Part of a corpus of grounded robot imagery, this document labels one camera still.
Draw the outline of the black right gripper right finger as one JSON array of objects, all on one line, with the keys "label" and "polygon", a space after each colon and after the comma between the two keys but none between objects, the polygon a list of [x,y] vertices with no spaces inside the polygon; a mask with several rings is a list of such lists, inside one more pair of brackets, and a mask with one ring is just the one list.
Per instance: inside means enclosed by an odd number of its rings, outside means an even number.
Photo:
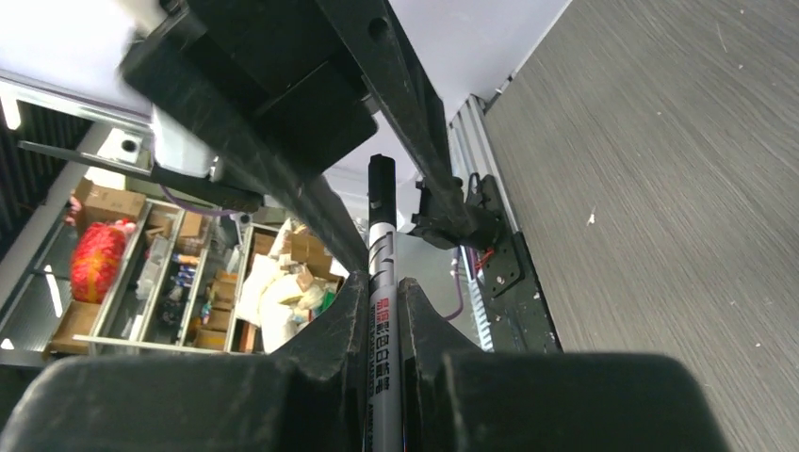
[{"label": "black right gripper right finger", "polygon": [[641,353],[485,352],[418,282],[398,287],[411,451],[725,451],[679,361]]}]

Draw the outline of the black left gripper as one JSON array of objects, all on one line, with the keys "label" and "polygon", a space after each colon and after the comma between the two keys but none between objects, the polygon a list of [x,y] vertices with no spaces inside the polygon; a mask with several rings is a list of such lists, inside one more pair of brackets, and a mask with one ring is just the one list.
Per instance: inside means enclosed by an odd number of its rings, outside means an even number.
[{"label": "black left gripper", "polygon": [[162,40],[128,52],[124,81],[348,271],[367,270],[367,248],[319,175],[377,133],[365,85],[421,176],[410,233],[442,250],[497,243],[497,215],[452,173],[443,103],[388,2],[176,1]]}]

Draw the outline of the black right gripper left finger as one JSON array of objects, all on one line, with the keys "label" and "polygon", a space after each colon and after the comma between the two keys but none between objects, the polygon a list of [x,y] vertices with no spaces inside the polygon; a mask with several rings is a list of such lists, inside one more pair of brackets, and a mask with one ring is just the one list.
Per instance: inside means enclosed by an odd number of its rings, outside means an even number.
[{"label": "black right gripper left finger", "polygon": [[31,383],[5,451],[358,451],[366,416],[368,277],[269,355],[103,355]]}]

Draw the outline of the black white marker pen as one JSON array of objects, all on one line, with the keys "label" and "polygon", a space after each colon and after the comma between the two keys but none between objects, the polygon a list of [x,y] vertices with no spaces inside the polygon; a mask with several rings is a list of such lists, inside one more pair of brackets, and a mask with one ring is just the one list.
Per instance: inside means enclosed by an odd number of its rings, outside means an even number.
[{"label": "black white marker pen", "polygon": [[375,154],[368,165],[366,451],[404,449],[396,235],[396,162]]}]

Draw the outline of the metal storage shelf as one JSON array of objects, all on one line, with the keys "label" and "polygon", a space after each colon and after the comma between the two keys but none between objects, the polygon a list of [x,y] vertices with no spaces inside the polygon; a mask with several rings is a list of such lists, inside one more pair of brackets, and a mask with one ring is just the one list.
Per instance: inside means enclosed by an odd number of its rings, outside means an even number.
[{"label": "metal storage shelf", "polygon": [[82,179],[78,237],[57,281],[48,357],[228,353],[243,261],[223,238],[219,211],[192,213],[144,194]]}]

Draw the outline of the cardboard storage boxes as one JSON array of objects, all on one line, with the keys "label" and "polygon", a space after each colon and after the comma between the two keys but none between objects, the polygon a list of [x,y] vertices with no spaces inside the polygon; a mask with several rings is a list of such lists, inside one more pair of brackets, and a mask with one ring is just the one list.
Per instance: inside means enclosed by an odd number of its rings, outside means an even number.
[{"label": "cardboard storage boxes", "polygon": [[243,261],[228,353],[271,352],[330,306],[342,279],[328,251],[296,219],[274,228],[246,216],[221,217],[223,238]]}]

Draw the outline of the red mesh bag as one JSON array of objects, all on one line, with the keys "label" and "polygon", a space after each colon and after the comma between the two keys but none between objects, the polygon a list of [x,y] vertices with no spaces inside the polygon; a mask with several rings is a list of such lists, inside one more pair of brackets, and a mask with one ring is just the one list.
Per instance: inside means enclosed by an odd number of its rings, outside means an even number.
[{"label": "red mesh bag", "polygon": [[74,300],[101,304],[122,265],[128,239],[138,228],[127,218],[93,222],[73,252],[70,284]]}]

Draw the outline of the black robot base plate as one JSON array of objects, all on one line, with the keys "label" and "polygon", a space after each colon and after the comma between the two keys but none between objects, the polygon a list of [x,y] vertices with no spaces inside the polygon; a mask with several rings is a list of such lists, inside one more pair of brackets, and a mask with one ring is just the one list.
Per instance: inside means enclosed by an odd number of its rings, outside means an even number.
[{"label": "black robot base plate", "polygon": [[487,350],[559,353],[558,338],[530,252],[492,175],[472,173],[455,184],[481,229],[466,238],[455,234],[424,180],[411,235],[440,250],[455,250],[458,272],[466,277],[481,344]]}]

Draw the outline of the aluminium front frame rail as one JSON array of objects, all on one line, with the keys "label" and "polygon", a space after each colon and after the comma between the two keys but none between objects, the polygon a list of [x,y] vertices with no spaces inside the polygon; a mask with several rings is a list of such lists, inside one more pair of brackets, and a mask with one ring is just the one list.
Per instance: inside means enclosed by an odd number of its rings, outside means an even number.
[{"label": "aluminium front frame rail", "polygon": [[506,199],[491,141],[485,127],[485,102],[470,95],[448,127],[453,170],[464,182],[465,201],[490,213],[497,223],[492,245],[461,246],[458,277],[466,286],[475,334],[488,352],[515,348],[510,315],[511,290],[524,279],[516,250],[516,224]]}]

